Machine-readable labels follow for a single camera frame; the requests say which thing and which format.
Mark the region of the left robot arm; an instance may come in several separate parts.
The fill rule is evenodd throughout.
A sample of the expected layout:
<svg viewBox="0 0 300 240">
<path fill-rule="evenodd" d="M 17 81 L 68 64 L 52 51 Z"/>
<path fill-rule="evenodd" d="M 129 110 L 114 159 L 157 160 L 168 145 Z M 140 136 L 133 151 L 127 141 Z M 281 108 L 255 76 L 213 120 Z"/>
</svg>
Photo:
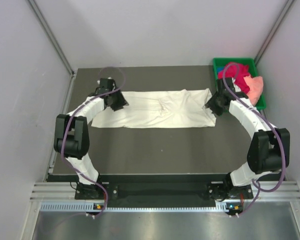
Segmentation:
<svg viewBox="0 0 300 240">
<path fill-rule="evenodd" d="M 59 114 L 55 121 L 53 148 L 61 159 L 78 175 L 78 183 L 92 198 L 108 193 L 98 182 L 99 172 L 89 156 L 89 123 L 101 112 L 110 108 L 122 110 L 128 105 L 121 88 L 111 78 L 98 80 L 98 87 L 77 108 L 67 114 Z"/>
</svg>

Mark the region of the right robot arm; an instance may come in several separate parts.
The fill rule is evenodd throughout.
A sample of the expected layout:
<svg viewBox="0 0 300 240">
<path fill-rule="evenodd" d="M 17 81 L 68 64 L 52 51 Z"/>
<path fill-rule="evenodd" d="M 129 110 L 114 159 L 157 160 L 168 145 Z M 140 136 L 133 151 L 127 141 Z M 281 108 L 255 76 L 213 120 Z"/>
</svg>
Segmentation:
<svg viewBox="0 0 300 240">
<path fill-rule="evenodd" d="M 246 162 L 228 173 L 223 180 L 223 192 L 235 198 L 243 187 L 256 184 L 257 179 L 273 172 L 281 172 L 277 190 L 285 178 L 290 164 L 290 132 L 277 128 L 254 107 L 248 96 L 234 86 L 232 77 L 219 78 L 216 92 L 205 104 L 217 116 L 224 112 L 234 116 L 251 138 Z"/>
</svg>

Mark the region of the white t shirt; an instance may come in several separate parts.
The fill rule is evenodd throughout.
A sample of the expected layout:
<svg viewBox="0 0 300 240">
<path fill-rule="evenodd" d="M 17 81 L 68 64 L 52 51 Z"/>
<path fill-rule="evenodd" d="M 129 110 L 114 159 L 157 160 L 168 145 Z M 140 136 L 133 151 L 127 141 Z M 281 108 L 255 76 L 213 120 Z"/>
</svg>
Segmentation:
<svg viewBox="0 0 300 240">
<path fill-rule="evenodd" d="M 124 91 L 128 105 L 113 111 L 107 108 L 92 121 L 95 128 L 178 129 L 214 127 L 216 117 L 205 104 L 211 91 Z"/>
</svg>

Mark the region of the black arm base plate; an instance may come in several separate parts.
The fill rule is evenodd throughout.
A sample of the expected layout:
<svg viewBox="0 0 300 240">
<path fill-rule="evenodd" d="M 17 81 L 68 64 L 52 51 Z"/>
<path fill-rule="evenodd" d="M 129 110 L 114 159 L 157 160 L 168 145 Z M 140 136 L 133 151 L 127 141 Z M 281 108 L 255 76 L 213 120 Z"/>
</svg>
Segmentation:
<svg viewBox="0 0 300 240">
<path fill-rule="evenodd" d="M 212 182 L 110 182 L 102 186 L 108 193 L 109 201 L 127 200 L 128 198 L 150 200 L 159 197 L 192 197 L 204 201 L 246 198 L 243 187 L 228 190 L 222 183 Z"/>
</svg>

